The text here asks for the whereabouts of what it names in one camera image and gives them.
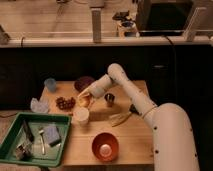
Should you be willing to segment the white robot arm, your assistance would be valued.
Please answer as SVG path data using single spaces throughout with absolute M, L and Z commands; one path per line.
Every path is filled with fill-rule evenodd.
M 157 106 L 119 64 L 110 64 L 107 73 L 84 89 L 77 101 L 88 96 L 98 99 L 115 84 L 123 89 L 153 131 L 154 170 L 200 171 L 193 129 L 185 110 L 174 103 Z

